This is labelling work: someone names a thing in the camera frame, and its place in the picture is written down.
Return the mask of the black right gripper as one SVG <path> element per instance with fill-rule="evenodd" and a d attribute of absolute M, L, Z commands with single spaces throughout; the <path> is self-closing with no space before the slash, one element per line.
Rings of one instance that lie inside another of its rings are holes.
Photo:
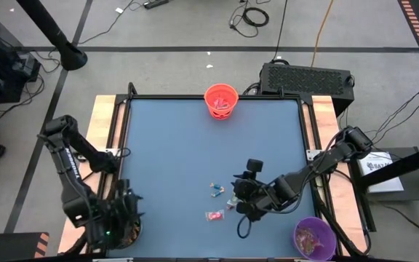
<path fill-rule="evenodd" d="M 245 180 L 245 174 L 233 175 L 237 178 L 233 182 L 234 193 L 239 200 L 236 211 L 246 215 L 249 221 L 259 221 L 272 209 L 272 200 L 266 190 L 253 180 Z"/>

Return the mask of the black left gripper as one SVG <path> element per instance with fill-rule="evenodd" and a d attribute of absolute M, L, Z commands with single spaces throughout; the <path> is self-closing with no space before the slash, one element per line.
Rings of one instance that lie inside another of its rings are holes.
<path fill-rule="evenodd" d="M 141 231 L 143 214 L 137 210 L 141 199 L 130 187 L 129 179 L 117 180 L 107 199 L 95 196 L 90 204 L 92 216 L 85 226 L 88 245 L 108 250 L 132 245 Z"/>

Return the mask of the black skull print bucket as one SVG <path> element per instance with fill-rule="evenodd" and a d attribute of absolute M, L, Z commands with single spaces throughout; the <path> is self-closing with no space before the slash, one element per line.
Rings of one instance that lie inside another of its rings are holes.
<path fill-rule="evenodd" d="M 115 215 L 107 220 L 104 231 L 104 252 L 108 256 L 131 253 L 143 233 L 143 213 L 134 215 Z"/>

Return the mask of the red gummy clear wrapper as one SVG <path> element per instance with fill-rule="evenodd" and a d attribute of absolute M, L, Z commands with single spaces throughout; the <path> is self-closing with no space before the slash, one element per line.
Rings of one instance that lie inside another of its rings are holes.
<path fill-rule="evenodd" d="M 205 213 L 205 218 L 207 221 L 220 221 L 224 219 L 224 215 L 224 210 L 211 211 Z"/>

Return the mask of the purple plastic bucket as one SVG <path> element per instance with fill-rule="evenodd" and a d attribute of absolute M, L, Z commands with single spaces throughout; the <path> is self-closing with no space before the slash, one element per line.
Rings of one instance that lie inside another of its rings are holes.
<path fill-rule="evenodd" d="M 312 254 L 306 255 L 303 252 L 303 245 L 298 244 L 295 239 L 295 233 L 300 228 L 310 229 L 314 235 L 314 239 L 319 240 L 323 246 L 317 247 Z M 317 217 L 306 217 L 301 219 L 294 227 L 292 233 L 292 245 L 304 258 L 311 261 L 323 262 L 328 261 L 335 254 L 337 240 L 335 233 L 330 228 L 328 223 Z"/>

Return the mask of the black perforated computer case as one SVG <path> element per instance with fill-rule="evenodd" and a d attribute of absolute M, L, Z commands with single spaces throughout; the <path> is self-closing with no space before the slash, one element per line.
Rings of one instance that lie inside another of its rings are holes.
<path fill-rule="evenodd" d="M 260 71 L 260 91 L 264 95 L 297 95 L 307 104 L 312 97 L 329 96 L 339 116 L 354 101 L 355 80 L 350 71 L 266 63 Z"/>

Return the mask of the black diagonal beam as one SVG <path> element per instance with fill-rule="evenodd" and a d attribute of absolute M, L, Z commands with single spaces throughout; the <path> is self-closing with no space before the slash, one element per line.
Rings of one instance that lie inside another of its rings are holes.
<path fill-rule="evenodd" d="M 419 169 L 419 152 L 406 156 L 390 165 L 380 168 L 360 178 L 359 185 L 362 189 L 391 180 Z"/>

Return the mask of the black side table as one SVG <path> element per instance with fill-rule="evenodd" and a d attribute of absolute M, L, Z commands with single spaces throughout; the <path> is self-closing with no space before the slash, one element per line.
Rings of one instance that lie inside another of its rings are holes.
<path fill-rule="evenodd" d="M 376 230 L 370 209 L 372 202 L 419 201 L 419 169 L 367 189 L 362 189 L 359 185 L 360 178 L 416 152 L 419 152 L 416 147 L 374 148 L 365 158 L 352 160 L 348 164 L 354 182 L 359 212 L 366 229 Z"/>

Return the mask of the black power strip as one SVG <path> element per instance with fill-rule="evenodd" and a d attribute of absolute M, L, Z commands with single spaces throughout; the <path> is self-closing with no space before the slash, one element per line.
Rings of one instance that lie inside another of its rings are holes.
<path fill-rule="evenodd" d="M 153 9 L 155 7 L 159 7 L 163 4 L 168 4 L 169 0 L 148 0 L 147 2 L 143 3 L 143 7 L 145 9 Z"/>

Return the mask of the black pole stand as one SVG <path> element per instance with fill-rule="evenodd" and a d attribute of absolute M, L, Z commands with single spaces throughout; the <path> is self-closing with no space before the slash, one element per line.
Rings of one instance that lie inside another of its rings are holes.
<path fill-rule="evenodd" d="M 74 71 L 87 63 L 87 55 L 67 40 L 66 35 L 40 0 L 16 0 L 16 2 L 60 53 L 60 63 L 65 70 Z"/>

